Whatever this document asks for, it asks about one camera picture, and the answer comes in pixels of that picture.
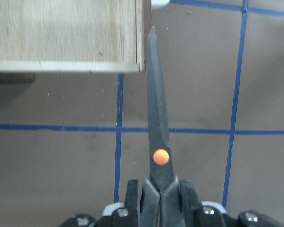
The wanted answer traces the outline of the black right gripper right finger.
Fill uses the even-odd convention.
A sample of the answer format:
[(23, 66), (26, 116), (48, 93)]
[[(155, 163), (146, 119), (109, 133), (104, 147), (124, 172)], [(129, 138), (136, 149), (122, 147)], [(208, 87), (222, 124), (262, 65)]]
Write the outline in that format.
[(183, 215), (184, 226), (193, 227), (195, 211), (202, 206), (201, 200), (191, 180), (181, 179), (179, 189), (180, 210)]

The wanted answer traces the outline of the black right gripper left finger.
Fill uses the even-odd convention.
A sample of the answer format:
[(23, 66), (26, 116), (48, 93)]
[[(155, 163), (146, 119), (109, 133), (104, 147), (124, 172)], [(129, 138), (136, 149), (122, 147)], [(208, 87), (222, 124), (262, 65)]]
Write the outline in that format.
[(129, 180), (127, 184), (125, 208), (127, 209), (127, 216), (125, 217), (126, 227), (140, 227), (140, 197), (139, 197), (139, 183), (137, 179)]

